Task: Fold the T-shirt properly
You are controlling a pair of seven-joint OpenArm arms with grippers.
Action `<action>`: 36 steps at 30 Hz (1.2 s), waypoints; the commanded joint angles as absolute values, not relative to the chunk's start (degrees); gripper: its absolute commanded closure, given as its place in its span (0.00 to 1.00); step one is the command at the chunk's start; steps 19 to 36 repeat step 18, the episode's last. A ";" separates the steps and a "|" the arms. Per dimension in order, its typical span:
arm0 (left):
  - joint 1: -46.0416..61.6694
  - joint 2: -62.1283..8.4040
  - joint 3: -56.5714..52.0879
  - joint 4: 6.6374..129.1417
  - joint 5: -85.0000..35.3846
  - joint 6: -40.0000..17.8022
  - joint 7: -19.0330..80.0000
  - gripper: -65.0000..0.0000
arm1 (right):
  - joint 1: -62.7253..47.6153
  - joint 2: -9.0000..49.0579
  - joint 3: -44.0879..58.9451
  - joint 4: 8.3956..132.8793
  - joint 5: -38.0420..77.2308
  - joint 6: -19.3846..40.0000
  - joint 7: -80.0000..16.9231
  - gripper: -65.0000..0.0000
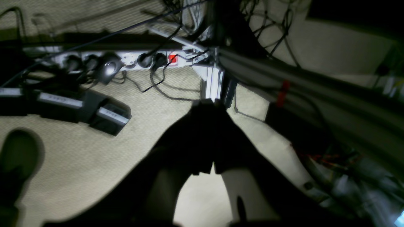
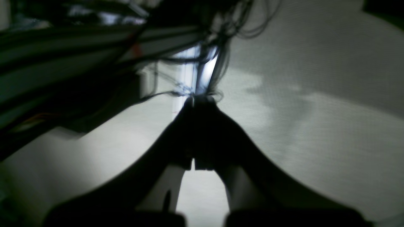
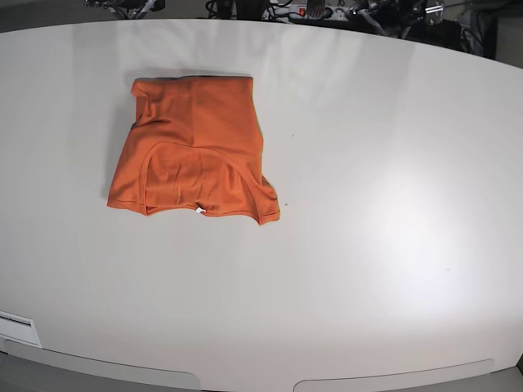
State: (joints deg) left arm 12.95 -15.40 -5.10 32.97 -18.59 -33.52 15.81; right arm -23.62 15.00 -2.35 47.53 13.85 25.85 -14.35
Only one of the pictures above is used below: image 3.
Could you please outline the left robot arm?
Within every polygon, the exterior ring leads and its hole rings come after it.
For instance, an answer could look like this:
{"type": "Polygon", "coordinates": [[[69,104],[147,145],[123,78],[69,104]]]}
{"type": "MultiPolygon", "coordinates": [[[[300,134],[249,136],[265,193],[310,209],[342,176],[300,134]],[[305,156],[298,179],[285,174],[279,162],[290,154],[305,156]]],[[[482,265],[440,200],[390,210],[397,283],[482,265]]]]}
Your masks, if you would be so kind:
{"type": "Polygon", "coordinates": [[[415,24],[439,24],[444,10],[444,1],[354,1],[344,14],[371,33],[406,39],[415,24]]]}

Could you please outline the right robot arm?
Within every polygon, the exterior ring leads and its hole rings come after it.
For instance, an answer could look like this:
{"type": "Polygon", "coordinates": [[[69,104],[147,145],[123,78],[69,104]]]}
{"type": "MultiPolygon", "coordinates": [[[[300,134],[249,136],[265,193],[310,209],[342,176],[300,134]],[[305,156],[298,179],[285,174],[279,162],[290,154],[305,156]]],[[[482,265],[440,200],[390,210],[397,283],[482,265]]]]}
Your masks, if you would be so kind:
{"type": "Polygon", "coordinates": [[[119,20],[141,20],[165,8],[165,0],[85,0],[86,7],[109,10],[119,20]]]}

